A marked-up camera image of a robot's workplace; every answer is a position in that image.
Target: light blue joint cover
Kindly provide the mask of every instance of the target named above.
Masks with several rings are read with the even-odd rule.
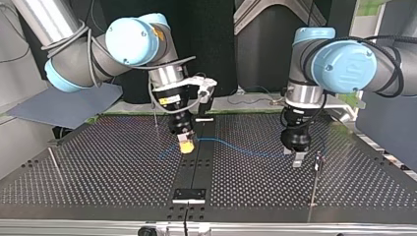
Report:
[[[161,14],[146,15],[146,21],[166,24]],[[140,66],[156,55],[159,38],[152,25],[144,19],[121,18],[114,21],[106,33],[106,46],[113,58],[121,64]]]
[[[311,72],[314,81],[324,89],[349,93],[363,89],[374,78],[377,57],[357,41],[336,41],[316,53]]]
[[[139,17],[138,20],[149,23],[149,24],[161,24],[171,29],[168,22],[166,21],[165,16],[163,16],[160,13],[147,14],[147,15]]]
[[[45,64],[45,72],[46,72],[49,82],[53,84],[57,89],[60,89],[62,91],[75,92],[81,89],[89,89],[89,88],[77,86],[67,81],[61,75],[59,75],[59,73],[53,67],[51,59],[49,59]]]
[[[294,43],[292,45],[313,39],[331,39],[335,36],[336,31],[333,28],[299,28],[295,32]]]

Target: robotic arm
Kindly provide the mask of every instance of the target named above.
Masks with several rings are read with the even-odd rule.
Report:
[[[417,94],[417,47],[380,47],[362,38],[335,37],[334,29],[298,29],[293,43],[287,107],[281,115],[286,153],[299,167],[309,151],[309,126],[327,102],[326,92],[377,92],[384,97]]]
[[[178,60],[170,26],[163,15],[118,19],[105,34],[94,38],[65,0],[13,3],[43,44],[42,49],[49,52],[45,71],[51,84],[74,92],[99,87],[103,81],[132,69],[148,70],[149,95],[157,107],[170,114],[170,130],[178,136],[181,151],[189,153],[194,149],[189,109],[209,101],[216,81],[187,78],[183,64],[195,57]],[[189,86],[200,87],[198,100],[191,106]]]

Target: white panel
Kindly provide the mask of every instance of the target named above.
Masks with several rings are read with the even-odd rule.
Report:
[[[0,125],[0,179],[46,149],[51,128],[21,119]]]
[[[22,33],[17,17],[9,10],[1,10]],[[27,48],[0,12],[0,61],[19,57]],[[52,127],[48,125],[2,116],[17,103],[46,88],[31,53],[15,62],[0,63],[0,179],[42,152],[53,138]]]
[[[22,33],[16,16],[9,10],[2,10]],[[26,42],[16,35],[5,16],[0,13],[0,61],[19,57],[27,48]],[[16,104],[47,88],[46,82],[40,79],[31,53],[15,62],[0,63],[0,75],[0,113],[10,108],[10,104]]]

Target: perforated metal table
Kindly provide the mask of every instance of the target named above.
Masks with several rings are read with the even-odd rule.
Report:
[[[152,116],[102,117],[55,148],[55,161],[45,151],[23,163],[0,181],[0,235],[33,220],[108,222],[112,229],[123,221],[119,228],[130,230],[146,222],[417,225],[417,183],[327,117],[312,126],[312,150],[298,169],[293,156],[283,155],[279,114],[216,115],[198,123],[202,140],[188,155],[179,153],[168,118],[157,120],[155,128]],[[318,150],[326,164],[310,207]],[[177,189],[204,189],[206,203],[175,205]],[[417,234],[414,226],[407,230]]]

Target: blue wire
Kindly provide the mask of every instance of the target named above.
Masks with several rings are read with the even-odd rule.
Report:
[[[220,139],[217,139],[217,138],[198,138],[197,140],[198,141],[213,141],[213,142],[218,142],[218,143],[221,143],[221,144],[225,145],[228,148],[232,148],[234,150],[237,150],[237,151],[242,152],[242,153],[247,154],[247,155],[257,155],[257,156],[262,156],[262,157],[276,156],[276,154],[272,154],[272,153],[255,152],[255,151],[247,150],[247,149],[244,149],[244,148],[241,148],[241,147],[237,147],[237,146],[234,146],[234,145],[232,145],[232,144],[230,144],[230,143],[228,143],[226,141],[223,141],[223,140],[220,140]]]
[[[158,159],[163,159],[167,154],[171,153],[172,151],[174,151],[176,148],[178,148],[178,145],[173,145],[169,148],[167,148],[166,150],[164,150],[163,152],[161,152],[158,156]]]
[[[273,157],[273,156],[280,156],[282,157],[282,155],[277,155],[276,153],[267,153],[267,152],[256,152],[256,151],[251,151],[251,150],[247,150],[241,147],[237,147],[235,145],[232,145],[226,141],[223,141],[221,139],[217,139],[217,138],[198,138],[197,141],[199,142],[218,142],[221,143],[222,145],[225,145],[228,148],[232,148],[234,150],[237,150],[239,152],[242,152],[244,154],[247,155],[254,155],[254,156],[261,156],[261,157]],[[168,149],[164,150],[159,156],[159,159],[163,159],[167,154],[171,153],[172,151],[174,151],[176,148],[178,148],[178,145],[173,145],[171,147],[169,147]]]

